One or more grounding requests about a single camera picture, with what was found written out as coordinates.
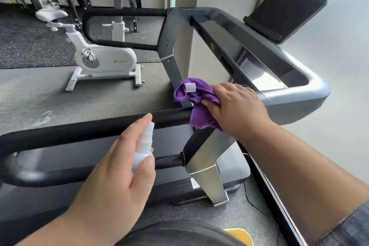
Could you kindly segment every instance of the forearm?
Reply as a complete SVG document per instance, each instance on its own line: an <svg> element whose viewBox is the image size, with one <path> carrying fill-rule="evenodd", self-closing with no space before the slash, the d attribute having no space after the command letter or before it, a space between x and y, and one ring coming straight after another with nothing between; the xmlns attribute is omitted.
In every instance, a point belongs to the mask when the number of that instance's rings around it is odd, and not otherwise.
<svg viewBox="0 0 369 246"><path fill-rule="evenodd" d="M316 241L369 195L366 184L272 122L241 143L307 241Z"/></svg>
<svg viewBox="0 0 369 246"><path fill-rule="evenodd" d="M65 217L60 216L51 221L17 246L104 246L92 237L92 234L83 231L81 226L68 222Z"/></svg>

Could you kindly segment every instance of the plaid sleeve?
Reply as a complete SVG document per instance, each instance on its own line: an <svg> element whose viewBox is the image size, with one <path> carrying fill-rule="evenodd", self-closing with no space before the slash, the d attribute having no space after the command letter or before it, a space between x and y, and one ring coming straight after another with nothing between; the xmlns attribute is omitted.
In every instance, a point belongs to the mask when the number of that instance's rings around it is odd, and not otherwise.
<svg viewBox="0 0 369 246"><path fill-rule="evenodd" d="M325 234L316 246L369 245L369 201Z"/></svg>

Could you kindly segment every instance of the stationary bike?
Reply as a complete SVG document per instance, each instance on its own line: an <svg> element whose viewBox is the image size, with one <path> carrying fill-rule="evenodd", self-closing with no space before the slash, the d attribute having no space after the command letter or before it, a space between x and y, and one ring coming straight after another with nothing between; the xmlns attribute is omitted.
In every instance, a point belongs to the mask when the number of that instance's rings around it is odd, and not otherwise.
<svg viewBox="0 0 369 246"><path fill-rule="evenodd" d="M114 0L114 7L122 8L123 0ZM77 67L74 70L65 90L72 91L79 80L93 78L135 78L135 86L145 83L141 79L141 69L144 67L137 64L136 54L130 48L118 48L89 44L82 34L76 29L76 24L61 23L58 19L66 17L67 13L58 5L51 3L44 9L36 12L36 17L44 22L52 31L64 28L68 38L76 48L75 60ZM125 28L122 17L117 17L111 24L112 40L124 41Z"/></svg>

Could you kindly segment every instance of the human hand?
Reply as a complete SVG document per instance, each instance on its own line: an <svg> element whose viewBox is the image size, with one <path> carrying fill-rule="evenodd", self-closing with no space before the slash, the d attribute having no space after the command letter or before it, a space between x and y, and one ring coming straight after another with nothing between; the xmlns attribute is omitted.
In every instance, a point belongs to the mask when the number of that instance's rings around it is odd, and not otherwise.
<svg viewBox="0 0 369 246"><path fill-rule="evenodd" d="M154 157L145 158L135 175L131 169L136 141L151 119L145 115L120 135L62 215L76 237L113 246L138 220L154 184Z"/></svg>
<svg viewBox="0 0 369 246"><path fill-rule="evenodd" d="M202 100L201 103L208 108L222 129L237 140L244 141L256 130L272 123L254 90L232 83L211 87L219 98L221 107L207 100Z"/></svg>

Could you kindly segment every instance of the white spray bottle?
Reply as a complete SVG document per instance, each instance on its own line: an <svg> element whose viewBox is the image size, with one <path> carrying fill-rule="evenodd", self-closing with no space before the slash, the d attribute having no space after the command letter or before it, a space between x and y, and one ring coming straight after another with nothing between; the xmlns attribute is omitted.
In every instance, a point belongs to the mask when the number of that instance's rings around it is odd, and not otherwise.
<svg viewBox="0 0 369 246"><path fill-rule="evenodd" d="M141 133L136 142L136 152L133 158L132 171L136 171L140 168L141 162L148 156L152 155L152 132L154 130L154 123L151 122Z"/></svg>

